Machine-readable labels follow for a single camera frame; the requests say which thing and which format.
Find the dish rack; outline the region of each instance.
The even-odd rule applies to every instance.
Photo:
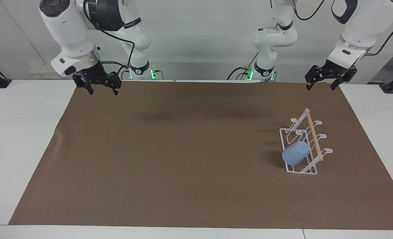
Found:
[[[305,119],[307,119],[309,127],[306,129],[300,129],[299,127]],[[319,141],[321,139],[325,139],[327,135],[322,133],[316,134],[315,127],[317,125],[322,125],[323,122],[319,120],[313,121],[312,116],[310,115],[310,110],[307,108],[300,118],[292,118],[291,122],[292,124],[290,128],[281,128],[279,130],[282,150],[284,151],[288,146],[298,141],[303,141],[310,146],[310,151],[305,160],[303,159],[307,164],[303,170],[299,171],[295,169],[295,166],[285,163],[286,171],[294,174],[318,174],[316,164],[323,161],[326,154],[333,153],[332,149],[325,148],[321,150],[321,147],[319,146]]]

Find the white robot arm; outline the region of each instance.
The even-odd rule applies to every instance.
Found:
[[[40,14],[62,50],[52,66],[62,77],[73,74],[77,86],[90,94],[91,84],[101,84],[117,95],[121,80],[117,73],[105,72],[88,29],[98,29],[121,40],[130,56],[131,77],[156,77],[144,52],[151,45],[151,35],[141,23],[135,0],[42,0]]]
[[[291,46],[297,41],[298,33],[293,26],[294,10],[291,0],[274,0],[272,8],[276,26],[260,28],[253,34],[253,44],[259,50],[253,66],[256,70],[254,79],[271,78],[277,59],[277,54],[272,48]]]
[[[120,39],[121,45],[130,56],[130,77],[139,80],[151,80],[156,77],[152,63],[148,60],[145,49],[152,42],[151,34],[146,30],[137,11],[135,0],[80,0],[84,4],[81,11],[86,10],[92,24],[106,30]]]
[[[306,74],[307,89],[324,79],[335,79],[335,89],[349,82],[357,69],[354,64],[362,59],[378,38],[393,23],[393,0],[334,0],[333,16],[345,24],[325,65],[314,65]]]

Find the white table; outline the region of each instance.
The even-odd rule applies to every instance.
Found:
[[[393,231],[88,226],[6,226],[73,94],[66,80],[13,81],[0,89],[0,239],[393,238]],[[393,95],[378,86],[341,86],[393,179]]]

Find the blue cup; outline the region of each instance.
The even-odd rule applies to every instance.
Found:
[[[310,146],[303,142],[298,141],[288,148],[286,148],[282,153],[282,159],[289,165],[298,165],[310,152]]]

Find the brown table cover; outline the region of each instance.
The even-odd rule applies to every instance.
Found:
[[[306,107],[315,176],[281,159]],[[10,224],[393,230],[393,181],[327,84],[126,82],[74,92]]]

